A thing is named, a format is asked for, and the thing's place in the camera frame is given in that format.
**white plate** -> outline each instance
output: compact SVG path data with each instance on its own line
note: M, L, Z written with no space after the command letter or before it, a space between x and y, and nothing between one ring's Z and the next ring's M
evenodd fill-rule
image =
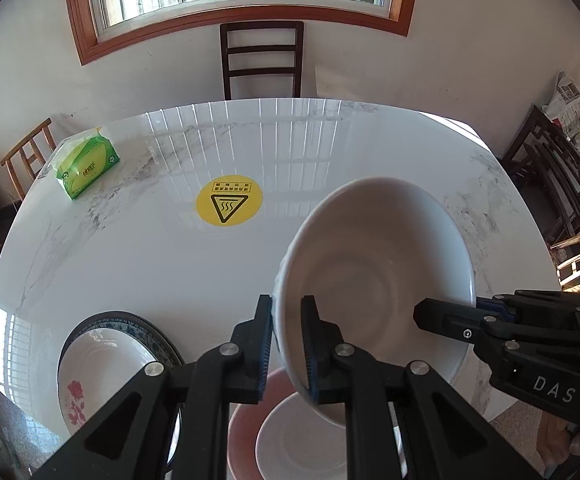
M90 330L68 347L59 364L59 404L65 425L74 434L154 356L132 336L113 328ZM179 440L177 417L168 454Z
M345 430L318 416L296 393L263 422L257 465L265 480L345 480Z
M258 404L238 404L228 426L228 467L234 480L263 480L257 466L257 436L267 416L282 400L296 393L283 368L268 375Z
M306 218L276 278L275 335L292 383L315 410L345 424L342 405L316 406L307 390L301 298L346 342L390 364L421 359L451 381L467 343L419 330L424 298L474 306L470 255L454 221L429 193L394 178L357 180L332 192Z

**red flower print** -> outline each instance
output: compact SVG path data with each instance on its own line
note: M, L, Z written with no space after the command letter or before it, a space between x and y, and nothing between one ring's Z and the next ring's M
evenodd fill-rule
M80 399L83 399L83 387L79 381L72 381L70 384L68 384L67 388L70 392L70 395L73 397L68 406L68 411L70 412L68 413L68 418L70 419L71 425L78 426L80 428L86 422L86 416L82 411L85 407L85 402L79 402Z
M79 381L72 381L68 384L68 391L72 394L75 399L83 399L83 388Z

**yellow sticker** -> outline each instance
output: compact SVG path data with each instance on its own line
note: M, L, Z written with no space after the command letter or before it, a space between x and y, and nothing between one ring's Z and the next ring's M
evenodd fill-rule
M196 210L212 225L230 226L251 219L262 202L263 192L254 180L227 175L206 184L196 197Z

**wooden chair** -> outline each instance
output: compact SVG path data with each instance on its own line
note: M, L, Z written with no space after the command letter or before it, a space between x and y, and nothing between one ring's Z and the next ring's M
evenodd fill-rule
M35 137L43 131L44 137L46 138L46 142L50 147L50 150L54 152L56 149L56 144L54 143L54 139L52 139L52 135L50 134L50 124L52 123L51 120L46 119L40 125L38 125L34 130L32 130L29 134L27 134L23 139L19 141L19 143L12 148L6 156L1 159L1 165L6 166L8 168L8 173L10 174L10 178L12 179L12 183L14 184L15 189L17 190L17 194L19 195L20 199L24 199L26 197L26 193L23 191L23 187L21 186L21 182L19 181L19 177L17 173L14 171L14 167L12 165L12 157L15 156L17 153L21 155L21 160L23 161L23 167L26 168L30 178L35 180L36 175L39 171L33 171L32 167L30 166L31 162L38 161L41 164L41 167L44 166L46 160L44 156L39 151L38 146L35 142ZM30 144L32 146L32 155L27 156L26 152L24 151L23 147L26 144Z
M567 240L563 240L550 247L551 251L564 249L566 247L577 246L580 251L580 235L577 235ZM578 286L575 282L580 278L580 253L575 254L562 263L556 265L556 275L561 285L562 290L569 290L573 286Z
M294 29L294 44L266 44L248 46L228 46L228 32L233 30L255 30L264 28ZM276 66L265 68L244 68L230 70L232 54L252 52L294 52L293 66ZM301 97L301 69L303 66L303 22L265 21L236 22L221 24L221 62L223 64L223 92L225 100L232 99L230 79L247 75L283 74L292 76L292 97Z
M525 156L514 160L521 147ZM557 214L556 222L541 232L548 244L580 232L580 154L563 131L536 106L500 162L519 190L538 181L547 191Z

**pink plate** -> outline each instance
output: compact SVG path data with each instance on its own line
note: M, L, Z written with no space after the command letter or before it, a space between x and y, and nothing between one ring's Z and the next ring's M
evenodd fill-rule
M235 480L263 480L255 454L257 435L270 412L295 391L285 369L278 368L267 377L263 400L234 410L228 427L228 466Z

